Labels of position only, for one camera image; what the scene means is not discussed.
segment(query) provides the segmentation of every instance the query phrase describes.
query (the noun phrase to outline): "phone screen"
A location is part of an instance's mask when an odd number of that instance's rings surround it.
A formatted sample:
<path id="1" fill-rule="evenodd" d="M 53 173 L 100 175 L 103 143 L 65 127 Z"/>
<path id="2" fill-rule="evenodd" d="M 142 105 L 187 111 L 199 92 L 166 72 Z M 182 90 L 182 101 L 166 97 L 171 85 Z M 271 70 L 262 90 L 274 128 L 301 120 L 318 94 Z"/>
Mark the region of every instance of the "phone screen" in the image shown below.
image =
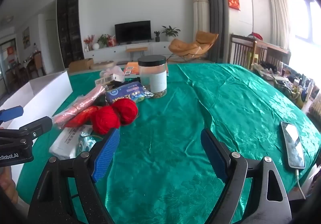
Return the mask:
<path id="1" fill-rule="evenodd" d="M 281 122 L 285 146 L 288 154 L 288 164 L 291 168 L 304 169 L 305 160 L 299 133 L 295 125 Z"/>

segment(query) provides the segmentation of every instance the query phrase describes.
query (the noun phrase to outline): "wooden railing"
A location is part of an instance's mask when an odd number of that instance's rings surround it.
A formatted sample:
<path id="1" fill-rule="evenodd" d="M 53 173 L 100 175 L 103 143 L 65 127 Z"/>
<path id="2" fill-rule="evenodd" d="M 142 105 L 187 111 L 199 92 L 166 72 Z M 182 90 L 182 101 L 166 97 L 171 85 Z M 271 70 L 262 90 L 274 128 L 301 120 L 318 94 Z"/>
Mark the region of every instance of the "wooden railing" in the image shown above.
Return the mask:
<path id="1" fill-rule="evenodd" d="M 229 62 L 251 69 L 254 61 L 269 62 L 278 66 L 279 62 L 289 63 L 291 52 L 260 40 L 231 34 Z"/>

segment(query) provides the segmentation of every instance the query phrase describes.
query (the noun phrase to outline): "television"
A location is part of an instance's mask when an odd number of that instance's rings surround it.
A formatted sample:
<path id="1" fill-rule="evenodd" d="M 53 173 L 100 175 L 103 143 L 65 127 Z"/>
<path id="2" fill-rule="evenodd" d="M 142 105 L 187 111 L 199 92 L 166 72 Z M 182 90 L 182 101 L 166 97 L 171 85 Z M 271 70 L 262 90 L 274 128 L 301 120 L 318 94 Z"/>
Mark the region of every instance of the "television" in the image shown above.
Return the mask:
<path id="1" fill-rule="evenodd" d="M 115 34 L 118 43 L 151 40 L 150 20 L 116 24 Z"/>

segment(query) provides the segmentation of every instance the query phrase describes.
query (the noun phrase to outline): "red yarn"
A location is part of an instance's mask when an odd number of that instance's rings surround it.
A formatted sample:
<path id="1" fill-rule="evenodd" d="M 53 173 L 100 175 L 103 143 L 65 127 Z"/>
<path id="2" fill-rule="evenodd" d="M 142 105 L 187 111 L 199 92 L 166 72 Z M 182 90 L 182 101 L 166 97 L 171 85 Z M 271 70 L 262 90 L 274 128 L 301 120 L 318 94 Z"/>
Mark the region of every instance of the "red yarn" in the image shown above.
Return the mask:
<path id="1" fill-rule="evenodd" d="M 110 106 L 104 106 L 91 115 L 92 128 L 96 133 L 106 134 L 120 124 L 131 124 L 138 114 L 136 103 L 130 99 L 119 99 Z"/>
<path id="2" fill-rule="evenodd" d="M 116 112 L 118 112 L 120 116 L 120 123 L 122 125 L 131 124 L 138 114 L 136 103 L 127 98 L 119 99 L 111 106 Z"/>

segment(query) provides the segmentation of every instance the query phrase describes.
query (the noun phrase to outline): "orange lounge chair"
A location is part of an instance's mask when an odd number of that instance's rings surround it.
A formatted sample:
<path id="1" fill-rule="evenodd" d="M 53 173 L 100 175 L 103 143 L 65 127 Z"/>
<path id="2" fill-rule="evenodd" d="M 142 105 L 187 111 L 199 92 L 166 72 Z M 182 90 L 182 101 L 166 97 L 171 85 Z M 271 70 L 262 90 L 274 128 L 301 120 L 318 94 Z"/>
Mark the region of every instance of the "orange lounge chair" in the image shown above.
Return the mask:
<path id="1" fill-rule="evenodd" d="M 173 53 L 168 59 L 173 55 L 179 56 L 184 60 L 201 57 L 213 46 L 218 34 L 198 31 L 195 37 L 195 41 L 189 44 L 179 39 L 174 39 L 168 46 Z"/>

